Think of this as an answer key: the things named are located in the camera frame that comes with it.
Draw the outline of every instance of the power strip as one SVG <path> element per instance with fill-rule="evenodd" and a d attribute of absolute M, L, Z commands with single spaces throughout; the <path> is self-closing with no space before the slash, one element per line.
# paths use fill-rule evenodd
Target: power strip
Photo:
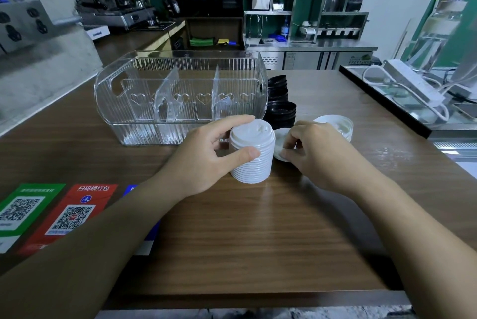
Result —
<path fill-rule="evenodd" d="M 397 83 L 401 83 L 415 92 L 430 107 L 438 107 L 445 97 L 427 83 L 422 76 L 413 71 L 406 63 L 399 59 L 385 61 L 383 69 Z"/>

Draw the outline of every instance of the sticker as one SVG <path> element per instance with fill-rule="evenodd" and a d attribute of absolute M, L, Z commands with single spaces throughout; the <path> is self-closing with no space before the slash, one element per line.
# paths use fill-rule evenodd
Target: sticker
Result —
<path fill-rule="evenodd" d="M 74 185 L 18 251 L 32 255 L 104 210 L 116 184 Z"/>
<path fill-rule="evenodd" d="M 124 191 L 123 197 L 126 196 L 128 193 L 130 193 L 135 187 L 137 187 L 136 184 L 129 185 L 126 191 Z M 149 231 L 146 238 L 141 243 L 141 245 L 137 248 L 136 253 L 134 255 L 147 256 L 151 253 L 152 244 L 154 243 L 154 239 L 156 238 L 158 234 L 160 222 L 161 221 L 155 224 L 154 227 L 151 229 L 151 231 Z"/>
<path fill-rule="evenodd" d="M 63 187 L 63 183 L 25 183 L 0 202 L 0 254 L 10 249 Z"/>

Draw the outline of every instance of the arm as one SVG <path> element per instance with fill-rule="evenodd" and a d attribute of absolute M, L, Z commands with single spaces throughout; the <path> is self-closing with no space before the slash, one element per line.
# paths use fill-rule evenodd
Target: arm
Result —
<path fill-rule="evenodd" d="M 477 253 L 434 220 L 328 124 L 297 122 L 282 156 L 348 196 L 373 223 L 420 318 L 477 316 Z"/>
<path fill-rule="evenodd" d="M 232 116 L 192 131 L 156 175 L 0 277 L 2 318 L 95 317 L 129 258 L 163 215 L 260 155 L 253 147 L 220 158 L 214 151 L 225 132 L 253 119 Z"/>

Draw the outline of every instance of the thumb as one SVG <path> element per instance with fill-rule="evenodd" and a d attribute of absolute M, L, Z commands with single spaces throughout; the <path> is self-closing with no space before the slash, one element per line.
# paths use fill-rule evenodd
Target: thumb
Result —
<path fill-rule="evenodd" d="M 291 150 L 283 149 L 280 152 L 280 156 L 282 156 L 285 160 L 290 161 L 296 168 L 298 168 L 300 170 L 301 159 L 302 159 L 303 156 L 300 155 L 297 152 L 297 150 L 295 150 L 295 149 L 291 149 Z"/>
<path fill-rule="evenodd" d="M 244 147 L 222 157 L 221 167 L 224 170 L 224 174 L 232 171 L 234 168 L 240 165 L 246 164 L 260 156 L 260 151 L 255 147 Z"/>

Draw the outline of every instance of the qr code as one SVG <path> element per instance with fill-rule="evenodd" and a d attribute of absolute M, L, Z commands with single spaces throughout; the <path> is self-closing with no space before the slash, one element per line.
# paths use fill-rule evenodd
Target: qr code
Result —
<path fill-rule="evenodd" d="M 68 205 L 45 235 L 66 235 L 84 224 L 96 205 Z"/>
<path fill-rule="evenodd" d="M 45 196 L 17 196 L 0 211 L 0 230 L 16 230 Z"/>

